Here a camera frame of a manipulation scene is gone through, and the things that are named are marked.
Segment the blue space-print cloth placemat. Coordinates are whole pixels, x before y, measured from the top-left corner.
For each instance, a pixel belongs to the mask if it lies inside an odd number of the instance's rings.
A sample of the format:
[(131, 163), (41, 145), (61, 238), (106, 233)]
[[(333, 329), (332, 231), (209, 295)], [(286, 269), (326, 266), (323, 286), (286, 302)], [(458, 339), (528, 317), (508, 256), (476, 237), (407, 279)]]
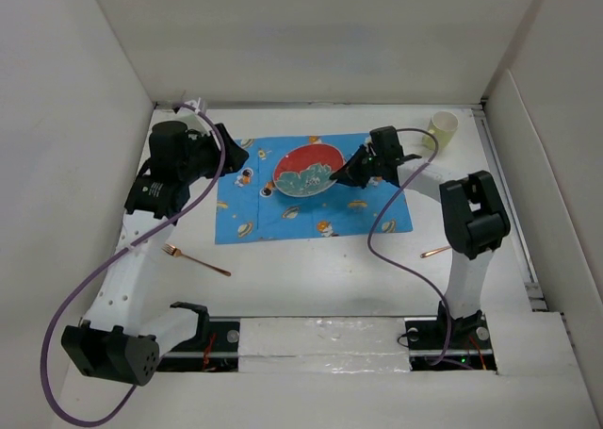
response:
[(370, 179), (365, 189), (335, 184), (318, 195), (294, 198), (277, 190), (272, 177), (278, 162), (296, 148), (327, 144), (350, 159), (368, 140), (367, 133), (239, 140), (249, 158), (237, 175), (219, 181), (215, 242), (366, 235), (396, 191), (381, 178)]

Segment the red and teal floral plate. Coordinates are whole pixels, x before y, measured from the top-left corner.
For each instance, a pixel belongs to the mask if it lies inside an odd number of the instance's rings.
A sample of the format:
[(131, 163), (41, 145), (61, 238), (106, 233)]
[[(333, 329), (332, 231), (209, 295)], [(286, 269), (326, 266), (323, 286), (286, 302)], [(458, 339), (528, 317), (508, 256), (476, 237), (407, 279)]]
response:
[(331, 144), (305, 144), (280, 159), (274, 168), (272, 181), (285, 196), (312, 197), (335, 184), (331, 176), (344, 164), (343, 154)]

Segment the pale yellow paper cup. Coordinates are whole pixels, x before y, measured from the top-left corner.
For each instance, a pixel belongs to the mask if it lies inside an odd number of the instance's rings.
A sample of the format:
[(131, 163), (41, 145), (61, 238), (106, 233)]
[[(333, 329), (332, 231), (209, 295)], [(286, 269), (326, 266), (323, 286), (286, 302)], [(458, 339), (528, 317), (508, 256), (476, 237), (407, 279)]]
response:
[(450, 143), (458, 130), (459, 120), (449, 111), (438, 111), (431, 117), (427, 134), (422, 137), (422, 145), (434, 151), (435, 145), (443, 151)]

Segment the copper fork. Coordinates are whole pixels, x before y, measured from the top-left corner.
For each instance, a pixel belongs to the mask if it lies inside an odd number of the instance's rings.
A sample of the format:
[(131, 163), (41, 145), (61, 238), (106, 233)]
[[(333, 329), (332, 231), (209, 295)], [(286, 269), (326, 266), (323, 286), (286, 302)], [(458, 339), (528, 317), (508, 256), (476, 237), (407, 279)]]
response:
[(171, 244), (164, 244), (162, 246), (162, 251), (166, 254), (168, 254), (169, 256), (172, 257), (182, 257), (184, 259), (190, 260), (196, 264), (199, 264), (213, 272), (219, 273), (220, 275), (226, 276), (226, 277), (230, 277), (232, 274), (220, 267), (214, 266), (212, 264), (209, 264), (207, 262), (201, 261), (200, 259), (194, 257), (194, 256), (190, 256), (188, 254), (185, 254), (181, 249), (177, 248), (174, 245)]

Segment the copper spoon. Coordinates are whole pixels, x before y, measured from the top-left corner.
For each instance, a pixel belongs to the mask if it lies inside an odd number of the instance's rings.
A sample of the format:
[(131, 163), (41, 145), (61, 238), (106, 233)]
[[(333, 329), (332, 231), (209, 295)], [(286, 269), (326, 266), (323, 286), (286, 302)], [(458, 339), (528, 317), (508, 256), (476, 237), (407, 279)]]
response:
[(440, 247), (440, 248), (437, 248), (437, 249), (433, 249), (433, 250), (421, 253), (419, 257), (420, 258), (428, 258), (430, 256), (434, 256), (434, 255), (437, 255), (437, 254), (440, 254), (440, 253), (444, 253), (445, 251), (448, 251), (450, 249), (451, 249), (451, 247), (449, 245), (447, 245), (447, 246), (444, 246), (444, 247)]

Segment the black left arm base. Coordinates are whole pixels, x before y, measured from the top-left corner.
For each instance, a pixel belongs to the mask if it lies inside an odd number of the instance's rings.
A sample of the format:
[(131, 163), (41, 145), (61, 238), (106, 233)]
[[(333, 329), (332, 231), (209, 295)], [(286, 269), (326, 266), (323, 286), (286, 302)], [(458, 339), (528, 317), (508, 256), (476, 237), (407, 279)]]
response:
[(177, 345), (159, 363), (158, 372), (237, 372), (240, 319), (212, 318), (205, 340)]

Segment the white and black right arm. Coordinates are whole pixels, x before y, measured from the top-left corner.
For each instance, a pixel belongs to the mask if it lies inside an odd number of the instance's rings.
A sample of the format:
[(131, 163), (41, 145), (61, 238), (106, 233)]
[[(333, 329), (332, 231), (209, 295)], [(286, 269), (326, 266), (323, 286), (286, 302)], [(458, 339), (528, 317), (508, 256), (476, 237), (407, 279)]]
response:
[(435, 335), (444, 346), (458, 347), (470, 334), (465, 319), (481, 311), (481, 291), (494, 252), (511, 230), (494, 177), (487, 171), (462, 175), (415, 154), (387, 157), (361, 146), (330, 179), (365, 188), (372, 177), (418, 192), (441, 206), (452, 263), (442, 301), (449, 316), (435, 325)]

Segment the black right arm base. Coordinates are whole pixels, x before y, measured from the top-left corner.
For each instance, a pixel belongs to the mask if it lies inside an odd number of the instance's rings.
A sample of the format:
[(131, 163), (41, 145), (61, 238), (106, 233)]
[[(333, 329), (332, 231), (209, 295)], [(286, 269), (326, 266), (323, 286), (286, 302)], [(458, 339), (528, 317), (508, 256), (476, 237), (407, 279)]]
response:
[(496, 371), (494, 347), (486, 317), (479, 310), (448, 323), (438, 314), (404, 320), (397, 343), (408, 350), (411, 371)]

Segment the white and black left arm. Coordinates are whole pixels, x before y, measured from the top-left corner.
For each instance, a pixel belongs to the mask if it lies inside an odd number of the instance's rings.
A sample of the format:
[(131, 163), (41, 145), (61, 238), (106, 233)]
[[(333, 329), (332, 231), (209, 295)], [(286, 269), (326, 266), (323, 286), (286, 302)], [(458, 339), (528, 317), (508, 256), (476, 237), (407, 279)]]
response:
[(163, 355), (182, 343), (200, 350), (210, 337), (203, 305), (176, 302), (151, 321), (142, 318), (151, 256), (161, 254), (190, 186), (200, 178), (215, 184), (239, 172), (249, 157), (224, 124), (202, 133), (185, 121), (161, 122), (152, 128), (149, 148), (125, 203), (125, 253), (108, 267), (82, 321), (66, 326), (61, 336), (64, 351), (83, 375), (139, 387), (151, 380)]

